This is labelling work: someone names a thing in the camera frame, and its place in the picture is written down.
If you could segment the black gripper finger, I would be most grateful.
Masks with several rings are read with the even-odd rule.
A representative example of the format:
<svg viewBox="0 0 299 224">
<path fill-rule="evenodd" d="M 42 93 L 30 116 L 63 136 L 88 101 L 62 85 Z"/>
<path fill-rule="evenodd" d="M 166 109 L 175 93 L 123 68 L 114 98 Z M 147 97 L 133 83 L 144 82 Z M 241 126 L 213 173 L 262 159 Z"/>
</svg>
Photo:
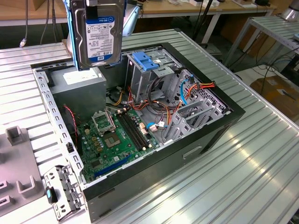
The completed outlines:
<svg viewBox="0 0 299 224">
<path fill-rule="evenodd" d="M 97 0 L 86 0 L 86 4 L 85 4 L 86 18 L 98 17 L 97 6 L 98 6 Z"/>
</svg>

